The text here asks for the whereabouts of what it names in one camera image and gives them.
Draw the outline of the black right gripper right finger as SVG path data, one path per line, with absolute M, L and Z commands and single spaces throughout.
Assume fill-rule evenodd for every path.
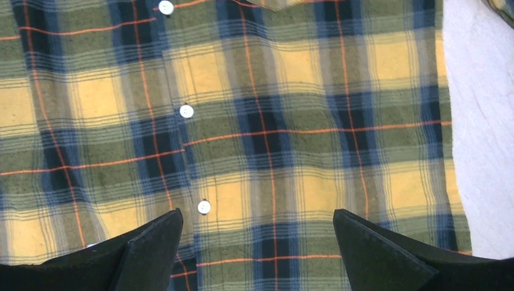
M 433 247 L 346 209 L 333 225 L 352 290 L 513 290 L 513 259 Z

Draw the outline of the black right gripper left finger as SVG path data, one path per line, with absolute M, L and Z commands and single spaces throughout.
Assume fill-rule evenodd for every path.
M 182 227 L 175 209 L 42 264 L 3 264 L 1 290 L 167 290 Z

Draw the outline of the yellow plaid flannel shirt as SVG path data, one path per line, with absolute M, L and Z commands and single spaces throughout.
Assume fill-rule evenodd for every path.
M 347 209 L 472 253 L 444 1 L 2 1 L 1 262 L 184 215 L 170 290 L 349 290 Z

